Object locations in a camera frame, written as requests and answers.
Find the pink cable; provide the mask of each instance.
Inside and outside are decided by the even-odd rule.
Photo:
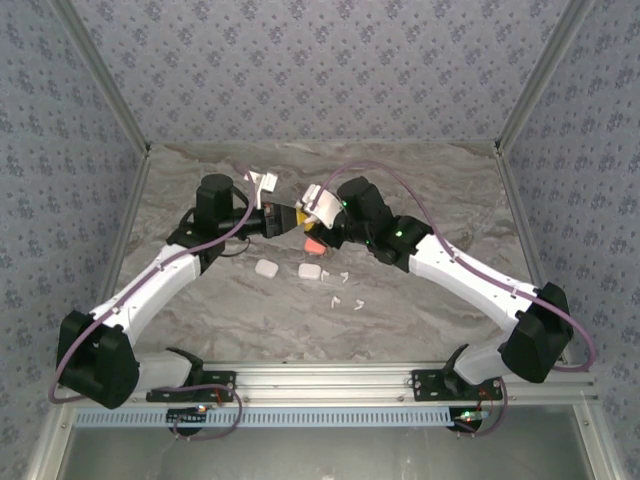
[[[203,243],[202,245],[198,245],[196,247],[190,248],[188,250],[184,250],[182,252],[178,252],[174,255],[171,255],[169,258],[167,258],[166,260],[162,261],[160,263],[160,267],[164,268],[167,265],[169,265],[171,262],[173,262],[174,260],[177,260],[180,257],[183,257],[185,255],[189,255],[191,253],[197,253],[201,250],[206,250],[208,248],[211,247],[215,247],[216,245],[219,245],[220,243],[224,242],[225,240],[233,237],[246,223],[247,219],[249,218],[249,215],[251,215],[251,212],[253,211],[253,207],[256,204],[256,189],[255,189],[255,185],[253,182],[253,178],[251,177],[251,175],[249,174],[249,170],[242,166],[234,166],[236,172],[238,172],[240,175],[244,175],[247,177],[247,179],[249,180],[249,184],[251,186],[251,195],[249,197],[249,205],[247,206],[247,210],[244,212],[244,215],[242,216],[242,218],[240,219],[240,221],[238,222],[238,224],[233,227],[231,230],[229,230],[227,233],[225,233],[224,235],[220,236],[219,238],[216,238],[215,240],[212,240],[210,242],[207,243]],[[66,368],[67,364],[69,363],[69,360],[71,359],[71,357],[73,356],[73,354],[76,352],[76,350],[78,349],[78,347],[89,337],[89,335],[91,335],[96,328],[98,328],[100,325],[102,325],[106,320],[108,320],[111,315],[113,315],[113,310],[116,308],[120,308],[122,305],[124,305],[124,303],[131,298],[131,296],[136,293],[138,290],[140,290],[140,288],[142,288],[142,286],[144,284],[146,284],[157,272],[160,271],[160,268],[154,268],[153,270],[151,270],[150,272],[148,272],[144,277],[142,277],[138,282],[136,282],[135,285],[133,285],[128,291],[127,293],[125,293],[116,303],[113,304],[113,307],[111,307],[109,310],[107,310],[105,313],[103,313],[100,317],[96,318],[94,320],[94,322],[89,325],[89,327],[87,327],[87,329],[82,332],[78,338],[75,339],[75,341],[71,344],[71,346],[69,347],[69,349],[66,351],[66,353],[64,354],[64,356],[62,357],[62,360],[60,360],[60,364],[58,365],[58,368],[56,368],[56,373],[54,375],[54,379],[53,382],[51,382],[51,385],[49,386],[49,390],[47,392],[47,396],[49,397],[49,401],[53,404],[56,405],[60,405],[63,403],[69,403],[69,402],[74,402],[76,400],[80,400],[82,398],[85,398],[83,395],[76,395],[74,397],[68,397],[68,398],[57,398],[56,397],[56,387],[58,386],[58,382],[60,381],[60,377],[62,376],[62,372],[64,372],[64,369]]]
[[[513,286],[507,285],[506,283],[502,283],[501,281],[496,280],[495,278],[487,275],[486,273],[479,271],[478,269],[473,267],[473,265],[468,264],[467,262],[465,262],[460,257],[456,257],[455,256],[455,252],[453,251],[453,249],[449,245],[449,242],[447,242],[447,239],[444,237],[444,235],[442,234],[442,232],[440,231],[440,229],[436,225],[433,217],[431,216],[431,214],[429,213],[427,208],[424,206],[424,204],[422,203],[422,201],[420,200],[420,198],[418,197],[416,192],[413,190],[413,188],[411,188],[411,186],[407,182],[405,182],[405,180],[395,170],[387,167],[383,163],[375,162],[375,161],[371,161],[371,160],[362,160],[362,161],[350,162],[350,163],[347,163],[347,164],[343,165],[342,167],[338,168],[321,185],[320,190],[318,191],[318,194],[315,196],[313,202],[311,203],[311,210],[313,210],[316,207],[316,205],[318,203],[318,200],[320,199],[320,195],[322,195],[322,192],[324,192],[326,190],[326,188],[329,186],[329,183],[331,183],[331,181],[334,178],[336,178],[337,176],[341,175],[346,170],[349,170],[349,169],[352,169],[352,168],[357,168],[357,167],[379,168],[379,169],[384,170],[385,172],[387,172],[393,178],[395,178],[407,190],[407,192],[409,192],[409,195],[411,195],[413,197],[413,199],[416,201],[416,203],[418,204],[418,207],[422,211],[422,214],[426,218],[427,223],[433,229],[433,233],[435,234],[436,238],[440,242],[440,245],[442,245],[442,248],[447,252],[447,254],[453,259],[454,262],[457,262],[463,268],[465,268],[467,271],[469,271],[472,274],[474,274],[475,276],[481,278],[485,282],[487,282],[487,283],[489,283],[489,284],[491,284],[491,285],[493,285],[495,287],[498,287],[498,288],[500,288],[502,290],[505,290],[505,291],[507,291],[509,293],[515,293],[518,297],[524,298],[525,300],[528,300],[528,301],[530,301],[532,303],[535,303],[536,305],[539,305],[539,306],[545,308],[546,310],[550,311],[551,313],[553,313],[553,314],[559,316],[560,318],[562,318],[565,322],[567,322],[569,325],[571,325],[574,329],[576,329],[578,331],[578,333],[582,336],[582,338],[584,338],[585,342],[587,343],[587,347],[589,349],[589,356],[587,358],[587,361],[584,364],[579,365],[577,367],[555,366],[555,367],[553,367],[554,370],[557,370],[559,372],[586,372],[586,371],[589,370],[589,367],[591,367],[591,365],[593,365],[593,363],[596,361],[596,346],[593,343],[593,340],[591,339],[591,337],[589,336],[587,331],[584,329],[584,327],[582,325],[580,325],[570,315],[568,315],[567,313],[563,312],[562,310],[560,310],[555,305],[552,305],[549,302],[546,302],[545,300],[542,300],[540,298],[534,297],[533,295],[529,295],[528,293],[521,292],[519,290],[516,290],[515,292],[513,292]]]

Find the pink object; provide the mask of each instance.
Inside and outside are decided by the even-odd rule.
[[[311,255],[324,255],[327,251],[327,247],[325,247],[321,243],[316,242],[315,240],[307,238],[307,240],[304,242],[304,251],[310,253]]]

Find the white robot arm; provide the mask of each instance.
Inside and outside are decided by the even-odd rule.
[[[258,199],[261,190],[273,191],[275,176],[250,174]],[[225,245],[221,242],[205,249],[195,248],[197,251],[191,249],[234,229],[240,239],[254,234],[271,238],[297,225],[294,207],[260,201],[256,202],[260,207],[254,208],[238,229],[247,207],[234,209],[234,195],[249,206],[231,178],[204,177],[196,192],[196,206],[185,214],[151,264],[89,314],[73,311],[67,315],[60,328],[58,364],[63,363],[70,349],[73,354],[67,355],[69,359],[60,375],[61,385],[108,408],[116,408],[134,391],[197,383],[192,377],[196,364],[201,362],[193,355],[178,350],[134,355],[133,346],[162,307],[202,275],[222,254]],[[86,341],[79,343],[78,338],[86,335],[84,332],[90,326],[94,330]]]
[[[319,190],[319,186],[311,185],[299,203],[316,222],[307,232],[309,237],[334,248],[345,241],[360,243],[381,263],[447,288],[484,312],[502,330],[498,338],[463,345],[454,353],[444,372],[449,389],[455,393],[507,373],[535,383],[545,380],[573,330],[516,292],[540,298],[568,313],[562,289],[550,283],[538,289],[493,270],[451,244],[443,248],[429,225],[413,217],[394,216],[375,185],[364,177],[343,184],[337,197],[324,190],[314,202]],[[457,260],[513,286],[513,291],[484,281]]]

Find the patterned wallpaper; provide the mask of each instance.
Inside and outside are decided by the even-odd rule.
[[[0,18],[0,479],[15,480],[60,321],[95,302],[138,160],[46,0],[2,0]]]
[[[640,478],[640,4],[601,1],[509,153],[545,270],[593,333],[594,371]]]
[[[147,140],[493,139],[567,0],[73,0]]]

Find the marble surface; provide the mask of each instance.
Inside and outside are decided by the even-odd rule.
[[[279,175],[268,198],[293,204],[310,183],[320,183],[344,162],[375,159],[398,169],[417,189],[456,246],[517,278],[528,273],[495,160],[483,148],[425,143],[287,143],[154,146],[142,201],[119,277],[123,287],[147,265],[208,173],[225,173],[246,191],[231,165],[242,162]],[[336,180],[362,174],[354,171]],[[383,172],[378,185],[394,212],[419,216]],[[497,334],[482,313],[438,285],[379,264],[361,247],[345,245],[324,257],[302,250],[302,229],[218,259],[169,301],[141,336],[138,351],[167,346],[206,360],[445,360],[462,343]],[[227,243],[227,253],[241,248]],[[280,265],[269,280],[254,273],[260,258]],[[297,277],[302,262],[331,275],[324,282]],[[340,272],[348,271],[342,283]],[[331,298],[342,303],[331,309]],[[356,299],[364,308],[354,311]]]

